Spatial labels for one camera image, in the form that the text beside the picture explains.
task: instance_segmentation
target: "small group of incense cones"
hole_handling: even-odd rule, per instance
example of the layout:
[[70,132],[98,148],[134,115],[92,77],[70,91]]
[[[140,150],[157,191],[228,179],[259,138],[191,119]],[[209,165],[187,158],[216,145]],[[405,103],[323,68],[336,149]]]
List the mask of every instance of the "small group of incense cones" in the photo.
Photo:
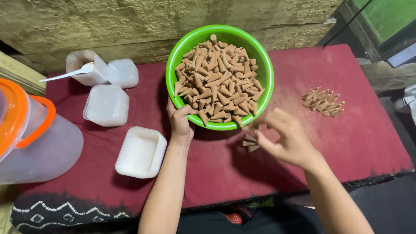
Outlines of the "small group of incense cones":
[[333,118],[344,111],[344,109],[341,109],[341,106],[345,102],[335,103],[339,97],[339,94],[332,96],[334,91],[327,93],[329,90],[324,90],[318,93],[318,89],[319,87],[315,88],[302,97],[302,100],[305,101],[303,104],[304,107],[309,107],[311,111],[323,111],[324,116],[331,116]]
[[247,151],[250,153],[260,148],[260,146],[257,145],[257,140],[249,134],[244,135],[243,141],[241,142],[241,146],[247,147]]
[[183,55],[175,68],[174,97],[179,95],[196,109],[204,125],[207,122],[234,121],[257,115],[257,100],[265,89],[256,80],[256,59],[250,59],[244,48],[217,42],[212,34]]

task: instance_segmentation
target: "orange handle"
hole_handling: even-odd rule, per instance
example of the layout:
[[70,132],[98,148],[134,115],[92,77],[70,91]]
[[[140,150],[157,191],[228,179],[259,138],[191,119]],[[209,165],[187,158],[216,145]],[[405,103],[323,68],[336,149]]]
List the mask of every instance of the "orange handle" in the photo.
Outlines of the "orange handle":
[[55,119],[56,115],[55,105],[53,105],[53,103],[49,99],[33,95],[29,95],[29,97],[45,105],[48,109],[48,114],[46,115],[46,118],[43,121],[43,123],[35,131],[33,131],[29,136],[27,136],[25,139],[21,140],[16,144],[17,148],[24,148],[28,146],[30,143],[32,143],[34,140],[36,140],[36,138],[38,138],[43,132],[46,131],[46,129],[49,128],[49,126]]

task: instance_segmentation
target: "square plastic container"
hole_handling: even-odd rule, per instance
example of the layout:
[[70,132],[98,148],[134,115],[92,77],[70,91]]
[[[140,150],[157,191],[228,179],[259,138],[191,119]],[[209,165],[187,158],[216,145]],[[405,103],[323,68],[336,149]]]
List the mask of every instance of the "square plastic container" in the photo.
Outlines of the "square plastic container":
[[133,88],[139,83],[139,71],[130,59],[113,60],[107,65],[107,80],[122,89]]
[[117,173],[140,179],[155,177],[159,173],[166,145],[166,139],[156,130],[130,128],[117,158]]
[[67,73],[80,69],[84,64],[94,62],[94,70],[89,73],[73,75],[85,86],[101,85],[107,82],[107,64],[92,50],[81,50],[67,56]]
[[103,127],[118,127],[127,122],[129,97],[118,85],[96,85],[89,92],[82,115]]

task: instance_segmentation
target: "table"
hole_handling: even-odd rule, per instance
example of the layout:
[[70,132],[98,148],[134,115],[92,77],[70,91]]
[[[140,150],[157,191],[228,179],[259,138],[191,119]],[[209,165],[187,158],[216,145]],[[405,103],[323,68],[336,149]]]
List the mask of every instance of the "table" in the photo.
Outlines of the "table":
[[[280,107],[299,118],[341,182],[364,186],[414,171],[389,117],[347,45],[268,54],[275,87],[267,109]],[[156,129],[169,140],[165,66],[137,66],[139,85],[125,90],[130,106],[128,121],[122,127],[105,128],[83,119],[90,87],[74,79],[48,82],[46,97],[55,103],[58,114],[81,129],[84,149],[64,175],[21,186],[12,213],[13,225],[22,233],[32,233],[140,213],[154,179],[119,175],[114,165],[125,134],[133,126]],[[318,86],[341,94],[338,101],[345,101],[342,114],[324,117],[302,106],[301,96]],[[197,127],[189,149],[183,208],[307,190],[299,168],[277,163],[261,149],[247,153],[239,146],[242,136],[239,129],[218,132]]]

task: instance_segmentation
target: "hand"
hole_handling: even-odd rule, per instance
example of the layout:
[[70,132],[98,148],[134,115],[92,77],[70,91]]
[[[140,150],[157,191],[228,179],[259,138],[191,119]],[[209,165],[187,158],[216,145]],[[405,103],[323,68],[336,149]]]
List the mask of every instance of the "hand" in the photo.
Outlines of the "hand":
[[192,109],[188,104],[184,105],[179,110],[176,110],[170,97],[168,97],[166,110],[168,111],[172,127],[171,141],[177,141],[178,143],[186,143],[189,145],[193,138],[195,125],[193,123],[189,125],[189,121],[186,116],[196,114],[196,110]]
[[280,135],[274,144],[260,130],[254,130],[257,144],[271,155],[307,171],[319,169],[322,163],[326,164],[322,154],[308,140],[300,121],[287,112],[275,108],[259,116],[253,122],[253,127],[258,129],[260,124],[266,124]]

